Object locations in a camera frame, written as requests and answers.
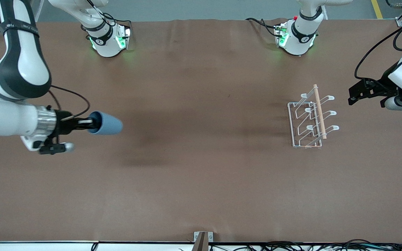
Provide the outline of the blue plastic cup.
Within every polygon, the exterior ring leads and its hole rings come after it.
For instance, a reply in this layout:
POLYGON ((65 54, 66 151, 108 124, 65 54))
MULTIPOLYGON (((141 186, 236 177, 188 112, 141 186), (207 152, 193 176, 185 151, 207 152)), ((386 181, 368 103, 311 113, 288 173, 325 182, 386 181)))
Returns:
POLYGON ((104 112, 94 111, 88 116, 94 126, 87 131, 93 135, 117 135, 123 129, 123 123, 118 118, 104 112))

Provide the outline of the brown table cover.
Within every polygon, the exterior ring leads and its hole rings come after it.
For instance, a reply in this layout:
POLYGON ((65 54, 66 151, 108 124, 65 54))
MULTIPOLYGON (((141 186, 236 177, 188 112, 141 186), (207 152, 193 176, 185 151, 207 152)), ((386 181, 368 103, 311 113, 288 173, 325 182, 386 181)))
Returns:
POLYGON ((0 240, 402 242, 402 112, 349 106, 354 68, 393 20, 326 20, 301 57, 248 21, 136 22, 99 56, 80 25, 39 23, 53 84, 116 116, 71 153, 0 137, 0 240), (287 103, 334 96, 322 149, 291 146, 287 103))

